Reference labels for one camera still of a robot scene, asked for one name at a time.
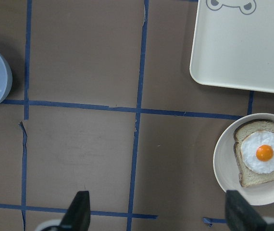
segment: bread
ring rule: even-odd
[[[249,187],[274,181],[274,171],[264,174],[255,173],[248,169],[242,160],[240,150],[242,141],[251,133],[260,130],[270,131],[274,133],[274,122],[265,119],[252,120],[248,123],[241,125],[234,132],[234,154],[237,160],[237,166],[239,170],[239,183],[242,187]]]

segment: cartoon frog face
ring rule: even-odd
[[[243,14],[251,14],[256,10],[255,0],[206,0],[207,6],[213,10],[219,10],[222,6],[238,7]]]

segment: white tray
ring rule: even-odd
[[[190,73],[204,85],[274,93],[274,0],[199,0]]]

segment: cardboard surface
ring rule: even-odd
[[[91,231],[224,218],[215,144],[237,118],[274,114],[274,94],[196,83],[198,3],[145,3],[144,23],[141,0],[0,1],[0,52],[15,73],[0,104],[0,230],[61,218],[78,190],[90,191]],[[274,217],[274,204],[256,209]]]

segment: slice of bread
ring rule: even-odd
[[[239,170],[239,183],[242,187],[249,187],[274,180],[274,171],[271,173],[258,174],[246,167],[242,160],[241,144],[243,140],[256,131],[270,131],[274,133],[274,122],[271,120],[257,119],[252,120],[238,127],[234,132],[234,154]]]

